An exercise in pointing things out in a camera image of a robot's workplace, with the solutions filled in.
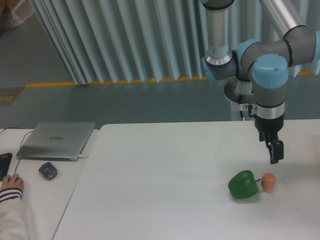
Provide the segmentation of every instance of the person's arm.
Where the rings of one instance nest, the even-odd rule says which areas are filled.
[[[0,188],[0,240],[28,240],[27,216],[21,196],[24,182],[7,175]]]

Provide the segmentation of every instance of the green bell pepper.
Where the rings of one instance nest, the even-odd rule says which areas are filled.
[[[244,170],[235,175],[228,183],[228,188],[235,199],[249,198],[255,195],[259,189],[252,171]]]

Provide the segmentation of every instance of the computer mouse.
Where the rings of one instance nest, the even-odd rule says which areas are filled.
[[[39,168],[39,172],[48,180],[55,178],[58,174],[58,170],[49,161]]]

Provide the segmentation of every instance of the floor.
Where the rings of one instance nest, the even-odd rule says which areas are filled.
[[[105,124],[241,121],[224,96],[227,80],[88,86],[25,87],[71,82],[54,47],[32,15],[0,35],[0,88],[25,87],[12,105],[0,106],[0,128],[33,129],[38,122]],[[288,81],[285,119],[320,119],[320,77]]]

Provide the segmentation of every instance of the laptop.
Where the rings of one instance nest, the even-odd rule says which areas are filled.
[[[30,160],[77,161],[94,122],[40,122],[16,156]]]

